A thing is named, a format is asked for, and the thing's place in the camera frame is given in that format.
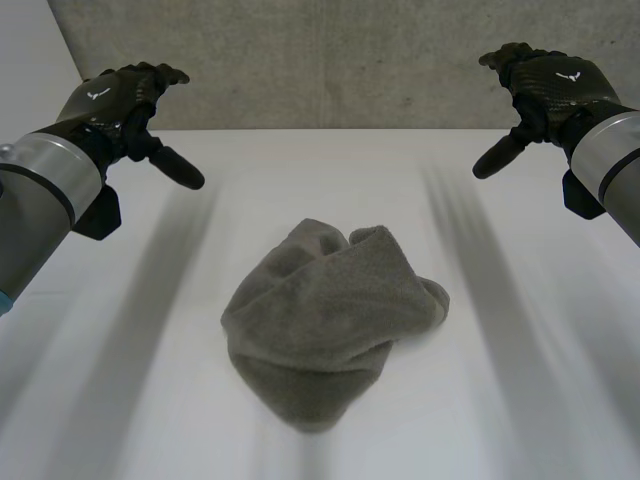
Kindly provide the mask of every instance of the fleece cloth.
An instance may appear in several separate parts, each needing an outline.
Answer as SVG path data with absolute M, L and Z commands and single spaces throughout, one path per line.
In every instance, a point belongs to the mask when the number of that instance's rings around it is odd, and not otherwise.
M 240 284 L 222 316 L 232 364 L 282 420 L 331 428 L 380 376 L 394 341 L 447 316 L 389 230 L 304 220 Z

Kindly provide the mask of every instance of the carbon fiber glove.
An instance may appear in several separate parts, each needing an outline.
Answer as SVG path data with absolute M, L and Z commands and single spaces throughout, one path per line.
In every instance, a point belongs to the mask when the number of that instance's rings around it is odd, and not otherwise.
M 593 126 L 632 111 L 620 105 L 600 69 L 579 57 L 508 43 L 480 57 L 480 64 L 498 73 L 522 122 L 478 161 L 474 167 L 478 178 L 497 173 L 531 142 L 552 142 L 570 158 Z
M 171 85 L 189 83 L 182 71 L 166 64 L 128 65 L 105 70 L 71 94 L 58 123 L 40 130 L 64 138 L 94 161 L 103 181 L 107 168 L 120 158 L 149 158 L 152 165 L 191 189 L 204 185 L 202 174 L 187 160 L 147 131 L 156 103 Z

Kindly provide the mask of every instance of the robotic hand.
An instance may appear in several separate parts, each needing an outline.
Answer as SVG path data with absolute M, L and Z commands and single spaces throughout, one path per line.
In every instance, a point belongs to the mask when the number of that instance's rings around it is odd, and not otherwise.
M 592 62 L 509 43 L 480 57 L 513 97 L 521 123 L 475 164 L 484 179 L 532 142 L 564 149 L 565 206 L 586 219 L 605 211 L 640 245 L 640 112 L 624 107 Z
M 189 77 L 166 64 L 106 70 L 72 93 L 58 121 L 0 146 L 0 315 L 71 231 L 102 240 L 121 223 L 107 169 L 149 162 L 187 188 L 202 174 L 147 131 L 156 103 Z

